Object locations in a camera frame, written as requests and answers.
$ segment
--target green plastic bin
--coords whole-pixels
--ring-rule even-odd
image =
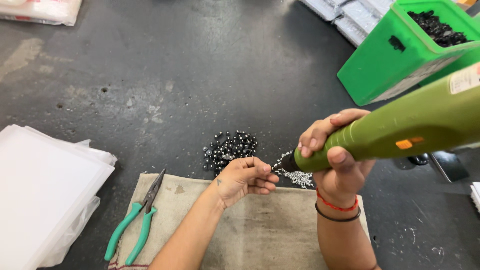
[[[433,10],[467,42],[438,46],[407,14]],[[394,97],[480,47],[476,23],[451,0],[398,0],[337,73],[357,105]]]
[[[477,15],[473,18],[473,20],[477,23],[477,29],[480,29],[480,15]],[[450,65],[444,67],[440,71],[435,74],[432,74],[430,77],[426,78],[425,80],[419,82],[420,86],[425,86],[429,83],[432,83],[438,79],[441,79],[457,70],[461,70],[462,68],[466,68],[471,66],[475,63],[480,61],[480,48],[473,49],[470,52],[467,52],[462,57],[455,60]]]

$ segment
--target orange button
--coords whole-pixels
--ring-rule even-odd
[[[410,142],[409,140],[398,141],[395,144],[400,149],[408,149],[413,146],[412,142]]]
[[[422,137],[415,137],[415,138],[411,138],[410,139],[410,142],[416,144],[416,143],[421,143],[423,142],[425,139],[423,139]]]

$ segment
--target hand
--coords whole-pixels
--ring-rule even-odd
[[[271,173],[272,167],[257,157],[232,160],[213,180],[226,209],[247,194],[267,195],[275,190],[278,176]]]
[[[302,156],[307,158],[322,149],[329,135],[369,113],[367,110],[347,109],[316,121],[300,136],[298,149]],[[327,157],[332,168],[313,173],[318,191],[327,202],[349,208],[355,203],[355,195],[363,187],[375,160],[357,162],[342,147],[332,147]]]

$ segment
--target beige cloth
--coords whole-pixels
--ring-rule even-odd
[[[158,174],[140,174],[131,203],[143,200]],[[165,175],[153,203],[145,247],[131,266],[125,260],[140,235],[142,215],[125,230],[109,270],[144,270],[211,181]],[[326,270],[317,242],[314,190],[279,187],[268,196],[248,195],[228,208],[202,262],[203,270]],[[368,235],[362,208],[360,221]]]

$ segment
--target black rubber band bracelet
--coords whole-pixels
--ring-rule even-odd
[[[320,212],[320,210],[318,209],[318,206],[317,206],[317,203],[315,202],[315,209],[317,209],[317,212],[324,218],[328,219],[328,220],[331,220],[331,221],[335,221],[335,222],[349,222],[349,221],[354,221],[356,220],[357,218],[360,217],[360,214],[361,214],[361,209],[360,207],[359,208],[359,213],[353,217],[353,218],[349,218],[349,219],[346,219],[346,220],[338,220],[338,219],[334,219],[334,218],[331,218],[331,217],[328,217],[328,216],[325,216],[322,212]]]

